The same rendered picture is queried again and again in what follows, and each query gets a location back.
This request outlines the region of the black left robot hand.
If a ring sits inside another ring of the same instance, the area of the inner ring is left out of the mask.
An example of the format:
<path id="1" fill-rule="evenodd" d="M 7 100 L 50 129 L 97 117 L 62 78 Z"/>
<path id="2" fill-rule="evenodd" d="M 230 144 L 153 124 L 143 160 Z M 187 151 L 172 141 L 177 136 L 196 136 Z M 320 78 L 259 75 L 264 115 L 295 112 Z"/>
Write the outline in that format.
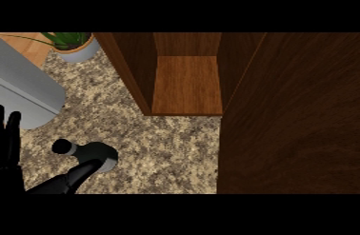
<path id="1" fill-rule="evenodd" d="M 22 168 L 19 162 L 19 122 L 20 113 L 13 111 L 4 119 L 4 107 L 0 105 L 0 196 L 20 194 L 66 194 L 76 192 L 82 182 L 101 166 L 98 159 L 85 161 L 56 175 L 31 189 L 23 187 Z"/>

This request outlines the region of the brown wooden cabinet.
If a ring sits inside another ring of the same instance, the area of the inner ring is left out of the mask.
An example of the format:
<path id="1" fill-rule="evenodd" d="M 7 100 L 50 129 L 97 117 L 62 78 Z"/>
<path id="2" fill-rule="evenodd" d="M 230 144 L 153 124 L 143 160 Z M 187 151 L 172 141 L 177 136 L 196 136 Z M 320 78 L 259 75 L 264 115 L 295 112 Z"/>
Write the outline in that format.
<path id="1" fill-rule="evenodd" d="M 146 116 L 221 116 L 262 32 L 97 32 Z"/>

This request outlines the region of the dark brown cabinet door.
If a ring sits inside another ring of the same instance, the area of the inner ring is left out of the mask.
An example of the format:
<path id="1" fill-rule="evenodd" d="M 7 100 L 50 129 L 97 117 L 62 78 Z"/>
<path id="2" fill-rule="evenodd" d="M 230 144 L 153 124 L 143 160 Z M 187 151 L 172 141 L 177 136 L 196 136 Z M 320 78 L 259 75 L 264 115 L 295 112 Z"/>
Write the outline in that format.
<path id="1" fill-rule="evenodd" d="M 360 32 L 262 36 L 221 119 L 217 191 L 360 193 Z"/>

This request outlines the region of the grey rounded appliance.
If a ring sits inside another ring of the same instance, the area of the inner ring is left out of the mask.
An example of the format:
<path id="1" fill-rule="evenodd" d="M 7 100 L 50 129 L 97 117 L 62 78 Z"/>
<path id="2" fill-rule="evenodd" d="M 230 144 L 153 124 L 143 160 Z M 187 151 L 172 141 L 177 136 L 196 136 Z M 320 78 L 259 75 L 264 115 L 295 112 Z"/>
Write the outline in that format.
<path id="1" fill-rule="evenodd" d="M 19 127 L 41 127 L 59 114 L 65 98 L 62 86 L 0 39 L 0 105 L 6 116 L 19 111 Z"/>

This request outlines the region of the green plant in grey pot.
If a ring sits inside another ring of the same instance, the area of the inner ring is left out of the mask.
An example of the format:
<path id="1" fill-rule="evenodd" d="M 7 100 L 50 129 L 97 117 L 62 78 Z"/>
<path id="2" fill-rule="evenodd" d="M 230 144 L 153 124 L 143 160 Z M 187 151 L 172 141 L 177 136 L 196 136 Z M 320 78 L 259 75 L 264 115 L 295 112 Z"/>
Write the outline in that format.
<path id="1" fill-rule="evenodd" d="M 68 63 L 79 63 L 88 60 L 100 49 L 93 32 L 42 32 L 44 40 L 17 35 L 16 38 L 31 39 L 48 45 L 59 57 Z"/>

